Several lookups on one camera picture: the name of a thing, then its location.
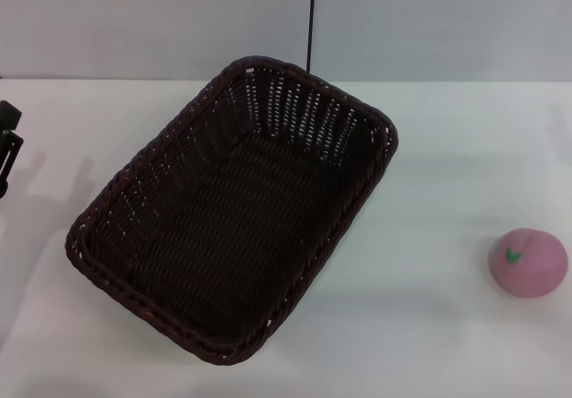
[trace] rectangular basket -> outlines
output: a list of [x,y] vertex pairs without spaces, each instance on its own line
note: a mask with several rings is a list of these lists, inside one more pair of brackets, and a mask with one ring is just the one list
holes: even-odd
[[296,307],[397,146],[379,110],[243,58],[107,184],[67,256],[180,347],[235,364]]

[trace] white wall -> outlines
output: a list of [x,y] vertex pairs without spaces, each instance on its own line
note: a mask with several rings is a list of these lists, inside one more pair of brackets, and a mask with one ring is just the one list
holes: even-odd
[[210,79],[244,55],[305,65],[309,0],[0,0],[0,76]]
[[327,80],[572,80],[572,0],[316,0]]

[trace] dark brown wicker basket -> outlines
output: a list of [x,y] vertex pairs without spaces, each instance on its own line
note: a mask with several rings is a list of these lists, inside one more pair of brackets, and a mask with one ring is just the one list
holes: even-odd
[[380,111],[295,65],[240,59],[78,217],[68,258],[200,359],[241,362],[296,307],[397,145]]

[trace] green leaf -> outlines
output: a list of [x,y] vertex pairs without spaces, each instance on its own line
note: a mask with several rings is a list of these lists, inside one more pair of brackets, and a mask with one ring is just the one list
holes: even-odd
[[516,264],[522,258],[522,252],[515,253],[511,248],[507,250],[507,260],[509,264]]

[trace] woven basket bottom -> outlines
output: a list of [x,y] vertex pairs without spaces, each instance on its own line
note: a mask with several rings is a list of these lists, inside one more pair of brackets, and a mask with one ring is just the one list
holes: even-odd
[[337,188],[332,165],[257,135],[201,176],[131,263],[130,283],[197,330],[247,334],[306,262],[301,246]]

